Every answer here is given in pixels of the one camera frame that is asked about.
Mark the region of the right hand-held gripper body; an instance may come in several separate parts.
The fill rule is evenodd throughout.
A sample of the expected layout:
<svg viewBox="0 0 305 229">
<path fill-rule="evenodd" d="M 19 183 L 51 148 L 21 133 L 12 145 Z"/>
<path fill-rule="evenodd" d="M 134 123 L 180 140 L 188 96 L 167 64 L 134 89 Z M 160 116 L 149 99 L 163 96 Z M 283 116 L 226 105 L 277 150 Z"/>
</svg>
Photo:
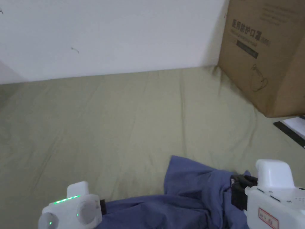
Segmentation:
<svg viewBox="0 0 305 229">
<path fill-rule="evenodd" d="M 294 185 L 290 166 L 259 159 L 257 177 L 231 176 L 231 203 L 243 212 L 249 229 L 304 229 L 305 190 Z"/>
</svg>

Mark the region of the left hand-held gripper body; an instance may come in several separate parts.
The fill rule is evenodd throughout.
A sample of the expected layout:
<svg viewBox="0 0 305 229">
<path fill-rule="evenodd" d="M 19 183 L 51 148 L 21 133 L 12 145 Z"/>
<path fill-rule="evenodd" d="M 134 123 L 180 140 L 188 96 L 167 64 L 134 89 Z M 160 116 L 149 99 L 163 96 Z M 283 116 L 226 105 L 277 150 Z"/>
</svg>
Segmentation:
<svg viewBox="0 0 305 229">
<path fill-rule="evenodd" d="M 88 182 L 67 187 L 66 198 L 42 209 L 39 229 L 95 229 L 106 214 L 105 200 L 89 193 Z"/>
</svg>

